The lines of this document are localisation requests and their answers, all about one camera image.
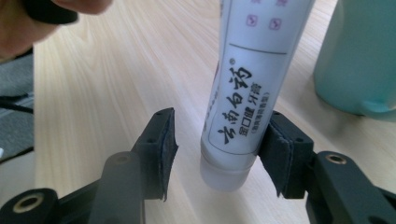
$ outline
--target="white cap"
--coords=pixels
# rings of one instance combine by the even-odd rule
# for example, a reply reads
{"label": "white cap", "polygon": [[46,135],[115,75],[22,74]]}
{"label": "white cap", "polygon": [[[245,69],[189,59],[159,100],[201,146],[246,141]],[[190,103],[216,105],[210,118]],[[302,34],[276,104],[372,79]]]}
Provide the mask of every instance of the white cap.
{"label": "white cap", "polygon": [[249,171],[250,169],[243,171],[222,170],[210,164],[210,162],[201,155],[201,177],[212,189],[235,191],[245,183]]}

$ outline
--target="teal mug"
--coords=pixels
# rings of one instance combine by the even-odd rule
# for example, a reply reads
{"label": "teal mug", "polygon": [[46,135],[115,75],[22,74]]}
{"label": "teal mug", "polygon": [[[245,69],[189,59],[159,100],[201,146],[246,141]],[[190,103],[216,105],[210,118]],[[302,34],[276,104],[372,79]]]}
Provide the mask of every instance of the teal mug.
{"label": "teal mug", "polygon": [[314,80],[328,104],[396,121],[396,1],[339,0]]}

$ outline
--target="mug handle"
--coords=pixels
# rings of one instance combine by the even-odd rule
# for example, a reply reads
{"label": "mug handle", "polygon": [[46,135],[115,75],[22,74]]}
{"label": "mug handle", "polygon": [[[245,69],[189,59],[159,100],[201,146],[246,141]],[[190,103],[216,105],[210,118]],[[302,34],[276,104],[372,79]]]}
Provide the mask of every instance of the mug handle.
{"label": "mug handle", "polygon": [[360,112],[373,119],[396,122],[396,107],[389,108],[383,103],[365,101],[361,103]]}

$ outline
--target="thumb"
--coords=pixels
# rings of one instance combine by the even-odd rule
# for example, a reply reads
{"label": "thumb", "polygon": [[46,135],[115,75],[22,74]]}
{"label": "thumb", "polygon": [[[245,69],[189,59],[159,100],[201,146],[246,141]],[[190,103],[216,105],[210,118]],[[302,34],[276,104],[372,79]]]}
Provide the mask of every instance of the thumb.
{"label": "thumb", "polygon": [[73,11],[99,14],[111,5],[112,0],[52,0],[52,2]]}

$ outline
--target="pink square icon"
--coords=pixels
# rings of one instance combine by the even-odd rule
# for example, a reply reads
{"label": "pink square icon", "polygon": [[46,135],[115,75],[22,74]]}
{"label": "pink square icon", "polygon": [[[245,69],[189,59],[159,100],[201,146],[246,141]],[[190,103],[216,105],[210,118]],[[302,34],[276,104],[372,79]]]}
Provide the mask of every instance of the pink square icon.
{"label": "pink square icon", "polygon": [[247,15],[247,26],[256,26],[259,21],[259,17],[256,15]]}
{"label": "pink square icon", "polygon": [[282,20],[281,19],[273,18],[270,21],[269,28],[270,28],[270,30],[279,30],[281,25],[282,25]]}

